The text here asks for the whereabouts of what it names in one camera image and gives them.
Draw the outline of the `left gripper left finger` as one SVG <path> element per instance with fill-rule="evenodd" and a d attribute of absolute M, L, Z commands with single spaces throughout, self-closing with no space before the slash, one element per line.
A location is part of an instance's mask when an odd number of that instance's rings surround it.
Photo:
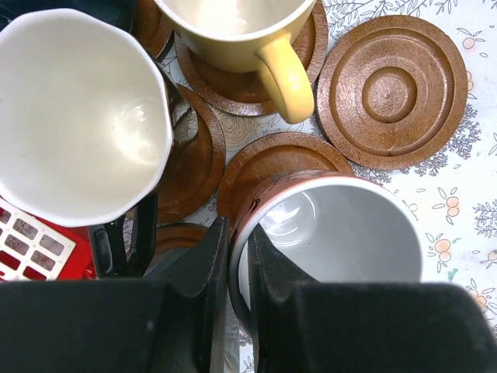
<path fill-rule="evenodd" d="M 1 286 L 3 372 L 221 372 L 229 222 L 159 275 Z"/>

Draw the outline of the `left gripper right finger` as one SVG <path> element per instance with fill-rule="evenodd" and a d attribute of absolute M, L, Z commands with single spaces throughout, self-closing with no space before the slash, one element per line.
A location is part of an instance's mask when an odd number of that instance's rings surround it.
<path fill-rule="evenodd" d="M 452 284 L 323 284 L 248 240 L 258 372 L 494 372 L 479 307 Z"/>

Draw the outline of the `pink floral mug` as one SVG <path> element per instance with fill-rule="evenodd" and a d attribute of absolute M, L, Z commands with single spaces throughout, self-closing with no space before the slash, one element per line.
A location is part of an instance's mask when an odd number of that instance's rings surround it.
<path fill-rule="evenodd" d="M 303 169 L 259 183 L 231 237 L 228 286 L 235 315 L 252 331 L 248 240 L 261 227 L 297 268 L 321 282 L 418 282 L 416 221 L 393 193 L 343 173 Z"/>

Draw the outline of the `black mug white inside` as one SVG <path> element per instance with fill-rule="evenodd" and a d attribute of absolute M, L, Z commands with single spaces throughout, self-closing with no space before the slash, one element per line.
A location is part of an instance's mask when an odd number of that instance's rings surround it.
<path fill-rule="evenodd" d="M 129 33 L 74 9 L 2 30 L 2 198 L 87 227 L 100 277 L 146 272 L 172 145 L 162 71 Z"/>

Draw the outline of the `cream mug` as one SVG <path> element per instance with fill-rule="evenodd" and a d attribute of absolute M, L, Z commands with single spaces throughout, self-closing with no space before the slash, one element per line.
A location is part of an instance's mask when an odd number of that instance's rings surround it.
<path fill-rule="evenodd" d="M 313 113 L 314 94 L 291 44 L 313 1 L 158 1 L 182 42 L 222 71 L 254 71 L 289 124 Z"/>

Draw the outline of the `dark wooden coaster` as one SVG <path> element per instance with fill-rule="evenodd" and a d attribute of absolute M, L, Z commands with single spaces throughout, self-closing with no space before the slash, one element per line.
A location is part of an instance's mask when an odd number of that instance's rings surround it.
<path fill-rule="evenodd" d="M 173 263 L 196 246 L 205 236 L 207 227 L 193 223 L 172 223 L 161 225 L 156 232 L 155 255 L 150 269 L 164 261 L 166 265 Z"/>

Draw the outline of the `red toy brick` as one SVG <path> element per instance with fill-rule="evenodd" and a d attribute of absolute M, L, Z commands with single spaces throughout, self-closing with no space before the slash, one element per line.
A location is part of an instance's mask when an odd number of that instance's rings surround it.
<path fill-rule="evenodd" d="M 1 281 L 95 279 L 86 228 L 65 228 L 1 200 Z"/>

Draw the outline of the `floral table mat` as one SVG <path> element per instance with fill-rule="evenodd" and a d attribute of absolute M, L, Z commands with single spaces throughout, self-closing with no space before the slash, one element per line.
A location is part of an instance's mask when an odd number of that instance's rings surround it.
<path fill-rule="evenodd" d="M 452 38 L 466 66 L 463 116 L 442 148 L 419 164 L 393 170 L 349 161 L 354 173 L 401 199 L 418 222 L 425 260 L 423 280 L 450 283 L 480 308 L 496 348 L 496 1 L 319 1 L 318 41 L 328 31 L 328 51 L 346 32 L 381 16 L 409 16 L 431 22 Z M 251 141 L 299 131 L 326 139 L 312 117 L 286 124 L 273 109 L 214 93 L 214 83 L 194 81 L 193 57 L 175 45 L 161 66 L 174 83 L 185 83 L 208 98 L 224 131 L 226 162 Z M 224 372 L 255 372 L 252 339 L 228 306 Z"/>

